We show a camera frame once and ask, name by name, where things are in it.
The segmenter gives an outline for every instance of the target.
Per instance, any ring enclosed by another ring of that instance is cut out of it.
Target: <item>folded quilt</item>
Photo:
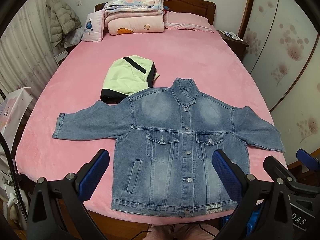
[[[135,11],[135,12],[115,12],[108,15],[105,18],[104,25],[108,27],[108,23],[113,19],[124,18],[124,17],[138,17],[138,16],[151,16],[151,15],[161,15],[163,12],[164,0],[161,0],[160,7],[157,11]]]
[[[111,0],[104,5],[107,13],[119,11],[156,11],[161,0]]]

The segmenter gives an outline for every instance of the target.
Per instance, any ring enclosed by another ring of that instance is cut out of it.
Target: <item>jacket collar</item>
[[[182,107],[196,103],[199,90],[193,79],[176,78],[170,87],[173,96]]]

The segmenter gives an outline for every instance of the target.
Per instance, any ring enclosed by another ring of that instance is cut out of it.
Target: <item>pink bed sheet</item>
[[[45,87],[17,149],[18,171],[33,181],[39,177],[62,179],[69,172],[77,172],[104,148],[110,153],[110,165],[91,199],[84,203],[87,209],[116,219],[151,224],[192,222],[231,214],[232,211],[225,211],[190,218],[167,218],[111,210],[115,141],[51,138],[59,113],[74,113],[99,100],[108,68],[113,61],[130,55],[155,62],[160,74],[155,87],[169,87],[176,77],[193,78],[200,91],[232,106],[250,106],[258,116],[273,123],[253,79],[217,31],[166,29],[164,33],[106,34],[100,43],[81,42]],[[282,153],[249,147],[251,173],[258,179],[271,180],[263,170],[263,160],[269,155],[285,165]]]

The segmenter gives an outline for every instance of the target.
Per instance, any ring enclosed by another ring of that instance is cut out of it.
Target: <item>nightstand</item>
[[[220,34],[222,39],[226,42],[226,44],[228,44],[228,46],[232,49],[234,54],[236,54],[237,57],[240,60],[242,60],[244,57],[245,49],[247,47],[249,47],[249,45],[244,41],[234,40],[233,38],[230,38],[230,37],[226,36],[225,34],[222,34],[221,31],[218,31],[218,33]]]

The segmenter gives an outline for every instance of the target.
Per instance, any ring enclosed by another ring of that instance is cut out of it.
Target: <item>hanging coat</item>
[[[81,22],[71,7],[62,0],[46,0],[50,9],[50,38],[54,48],[62,42],[63,36],[80,28]]]

